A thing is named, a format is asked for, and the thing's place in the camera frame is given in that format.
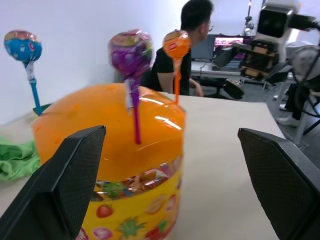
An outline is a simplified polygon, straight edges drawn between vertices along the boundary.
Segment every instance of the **purple lollipop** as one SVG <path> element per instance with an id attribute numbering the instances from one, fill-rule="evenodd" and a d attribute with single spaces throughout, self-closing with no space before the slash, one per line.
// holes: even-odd
<path id="1" fill-rule="evenodd" d="M 112 65 L 124 75 L 127 108 L 133 108 L 135 142 L 141 144 L 139 125 L 139 85 L 141 75 L 150 67 L 152 42 L 147 33 L 135 29 L 115 35 L 109 43 Z"/>

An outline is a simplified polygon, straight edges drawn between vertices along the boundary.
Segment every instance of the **orange lollipop stick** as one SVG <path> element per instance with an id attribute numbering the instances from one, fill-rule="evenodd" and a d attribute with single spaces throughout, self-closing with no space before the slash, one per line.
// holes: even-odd
<path id="1" fill-rule="evenodd" d="M 175 104 L 179 103 L 181 63 L 184 56 L 189 52 L 191 40 L 186 31 L 174 30 L 168 33 L 163 39 L 164 52 L 172 58 L 174 68 L 174 93 Z"/>

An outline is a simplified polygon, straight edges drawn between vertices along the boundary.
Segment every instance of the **yellow label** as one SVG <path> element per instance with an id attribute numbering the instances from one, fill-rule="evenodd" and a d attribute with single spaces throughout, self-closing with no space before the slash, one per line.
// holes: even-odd
<path id="1" fill-rule="evenodd" d="M 91 201 L 76 240 L 164 240 L 177 220 L 181 178 L 179 164 L 167 181 L 149 191 Z"/>

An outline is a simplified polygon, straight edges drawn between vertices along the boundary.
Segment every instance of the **black t-shirt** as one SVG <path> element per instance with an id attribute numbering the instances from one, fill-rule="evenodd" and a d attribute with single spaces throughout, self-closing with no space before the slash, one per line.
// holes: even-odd
<path id="1" fill-rule="evenodd" d="M 181 82 L 180 82 L 180 94 L 189 95 L 189 78 L 191 76 L 191 51 L 189 51 L 182 59 L 181 63 Z M 145 87 L 153 89 L 158 92 L 163 92 L 158 74 L 157 73 L 173 73 L 174 64 L 172 59 L 166 55 L 165 51 L 160 48 L 156 51 L 156 57 L 152 66 L 151 78 L 149 78 L 144 84 Z"/>

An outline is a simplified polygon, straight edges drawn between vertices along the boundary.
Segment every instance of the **lollipop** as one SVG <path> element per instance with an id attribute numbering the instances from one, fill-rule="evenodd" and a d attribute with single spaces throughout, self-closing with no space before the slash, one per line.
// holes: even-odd
<path id="1" fill-rule="evenodd" d="M 174 67 L 174 93 L 175 103 L 179 103 L 181 72 L 180 67 L 183 57 L 188 53 L 191 40 L 188 33 L 183 30 L 174 30 L 163 39 L 164 52 L 173 60 Z"/>
<path id="2" fill-rule="evenodd" d="M 112 65 L 124 75 L 126 105 L 133 108 L 135 142 L 141 144 L 138 106 L 141 75 L 150 67 L 152 43 L 147 33 L 131 30 L 115 35 L 109 43 Z"/>
<path id="3" fill-rule="evenodd" d="M 5 35 L 4 47 L 10 56 L 23 63 L 27 79 L 31 85 L 36 112 L 40 115 L 42 109 L 37 93 L 37 81 L 34 75 L 34 62 L 40 58 L 42 52 L 40 40 L 31 32 L 14 30 Z"/>

